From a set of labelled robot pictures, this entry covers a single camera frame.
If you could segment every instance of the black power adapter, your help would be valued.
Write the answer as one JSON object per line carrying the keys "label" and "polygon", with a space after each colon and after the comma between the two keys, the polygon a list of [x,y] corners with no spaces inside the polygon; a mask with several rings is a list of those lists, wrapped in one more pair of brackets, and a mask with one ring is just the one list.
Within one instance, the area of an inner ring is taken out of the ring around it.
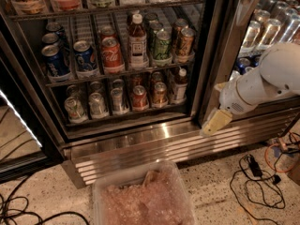
{"label": "black power adapter", "polygon": [[253,176],[258,176],[258,177],[263,176],[263,172],[260,168],[260,165],[257,163],[254,157],[250,158],[249,168],[251,169]]}

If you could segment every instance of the light strip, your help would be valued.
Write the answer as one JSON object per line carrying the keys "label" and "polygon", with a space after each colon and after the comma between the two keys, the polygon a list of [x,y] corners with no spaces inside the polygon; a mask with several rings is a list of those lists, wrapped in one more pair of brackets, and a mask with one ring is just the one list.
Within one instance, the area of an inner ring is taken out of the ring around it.
{"label": "light strip", "polygon": [[30,135],[32,136],[32,138],[37,142],[37,145],[39,147],[42,147],[42,144],[38,141],[38,138],[34,135],[34,133],[32,132],[32,130],[26,125],[26,123],[22,120],[21,116],[18,114],[18,112],[15,110],[15,108],[13,107],[13,105],[10,103],[10,101],[8,100],[7,96],[1,91],[0,89],[0,97],[2,97],[6,102],[7,105],[9,106],[9,108],[14,111],[15,115],[20,119],[21,123],[25,126],[26,130],[30,133]]}

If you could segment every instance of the green soda can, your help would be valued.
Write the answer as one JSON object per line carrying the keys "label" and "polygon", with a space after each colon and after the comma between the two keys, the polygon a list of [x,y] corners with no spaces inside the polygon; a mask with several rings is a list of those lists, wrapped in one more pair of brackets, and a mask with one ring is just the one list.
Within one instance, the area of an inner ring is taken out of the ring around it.
{"label": "green soda can", "polygon": [[165,60],[170,57],[172,47],[171,33],[161,30],[157,32],[153,57],[155,60]]}
{"label": "green soda can", "polygon": [[148,48],[152,53],[154,51],[154,45],[157,37],[157,32],[163,29],[161,22],[151,22],[148,32]]}

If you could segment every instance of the floor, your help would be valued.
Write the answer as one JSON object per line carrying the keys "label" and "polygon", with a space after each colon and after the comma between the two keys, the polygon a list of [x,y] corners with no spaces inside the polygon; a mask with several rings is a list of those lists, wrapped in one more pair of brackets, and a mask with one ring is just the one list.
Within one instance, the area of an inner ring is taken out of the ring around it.
{"label": "floor", "polygon": [[[297,131],[298,128],[300,128],[299,124],[293,127],[292,131]],[[33,149],[38,149],[36,144],[33,145]],[[266,144],[252,144],[177,164],[193,202],[197,224],[300,224],[300,186],[290,179],[286,173],[281,172],[278,174],[281,181],[277,184],[285,201],[284,209],[262,207],[259,204],[249,202],[246,196],[245,183],[247,179],[242,172],[237,172],[240,170],[239,160],[245,155],[252,155],[262,170],[273,174],[273,170],[267,165],[266,160],[272,166],[277,160],[278,150],[276,147],[268,149],[268,154],[265,157],[264,152],[266,149]],[[287,170],[297,160],[299,160],[298,154],[293,156],[284,155],[278,161],[277,169]],[[241,164],[243,168],[248,166],[244,160],[241,161]],[[21,181],[22,179],[19,179],[0,185],[0,194],[5,200]],[[231,181],[232,189],[245,209],[255,218],[263,218],[264,220],[254,219],[238,204],[231,190]],[[260,182],[263,187],[264,199],[268,203],[278,202],[277,206],[282,207],[283,203],[279,202],[280,197],[271,189],[274,186],[267,187],[266,183],[268,182]],[[252,200],[263,201],[263,195],[258,184],[248,182],[247,187],[249,197]],[[34,212],[43,219],[58,213],[73,211],[83,215],[90,225],[95,224],[93,187],[76,189],[60,165],[37,172],[31,176],[14,194],[14,197],[22,196],[29,201],[25,211]],[[22,198],[12,201],[9,205],[10,209],[23,210],[24,207],[25,200]],[[38,223],[37,217],[28,214],[15,218],[15,221],[16,223],[10,221],[9,224],[28,225]],[[85,223],[81,217],[75,214],[65,214],[49,220],[45,224],[82,225]]]}

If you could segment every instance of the power cord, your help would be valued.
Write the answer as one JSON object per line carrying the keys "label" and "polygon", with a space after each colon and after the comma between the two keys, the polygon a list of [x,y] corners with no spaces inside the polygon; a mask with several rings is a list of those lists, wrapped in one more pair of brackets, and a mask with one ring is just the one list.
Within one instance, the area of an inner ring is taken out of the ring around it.
{"label": "power cord", "polygon": [[[280,160],[282,154],[278,157],[276,163]],[[254,219],[259,220],[259,221],[271,221],[274,224],[279,225],[279,223],[277,223],[276,221],[274,221],[271,218],[267,218],[267,217],[255,217],[254,215],[252,215],[250,213],[250,211],[248,209],[246,209],[246,207],[241,203],[237,193],[235,192],[234,188],[233,188],[233,181],[235,179],[235,177],[237,176],[237,174],[242,173],[246,178],[247,181],[245,183],[245,194],[247,196],[247,199],[251,202],[251,203],[255,203],[264,207],[268,207],[268,208],[274,208],[274,209],[284,209],[285,208],[285,201],[283,198],[283,194],[282,191],[280,190],[280,188],[278,187],[277,183],[280,182],[280,177],[278,175],[276,175],[276,172],[271,175],[269,172],[265,171],[265,170],[261,170],[261,168],[259,167],[258,163],[255,161],[254,156],[252,155],[245,155],[243,156],[240,160],[239,160],[239,166],[240,166],[240,170],[236,171],[233,176],[232,176],[232,180],[230,182],[230,188],[234,194],[235,199],[237,200],[237,202],[239,203],[239,205]],[[258,201],[254,201],[253,199],[251,199],[250,195],[249,195],[249,186],[252,184],[252,186],[257,186],[257,188],[259,189],[259,191],[262,194],[262,201],[263,202],[258,202]],[[263,190],[263,185],[265,185],[268,189],[271,189],[271,191],[273,191],[276,194],[277,200],[273,203],[268,202],[265,199],[265,192]]]}
{"label": "power cord", "polygon": [[[9,225],[12,222],[13,224],[18,225],[18,223],[15,220],[16,218],[23,216],[23,215],[29,215],[29,216],[34,216],[37,218],[37,223],[35,225],[44,225],[45,222],[52,220],[54,218],[61,217],[63,215],[75,215],[75,216],[80,217],[84,221],[85,225],[89,225],[89,222],[82,214],[73,212],[73,211],[62,212],[62,213],[53,215],[53,216],[45,218],[45,219],[42,219],[41,216],[35,212],[27,211],[27,208],[29,206],[28,199],[23,196],[18,196],[18,197],[14,197],[14,198],[13,198],[13,196],[18,191],[18,189],[31,177],[31,175],[24,178],[21,181],[21,183],[13,189],[13,191],[9,194],[9,196],[6,200],[0,194],[0,202],[1,202],[0,203],[0,224]],[[25,201],[24,208],[22,210],[9,208],[10,203],[14,202],[16,200],[24,200]]]}

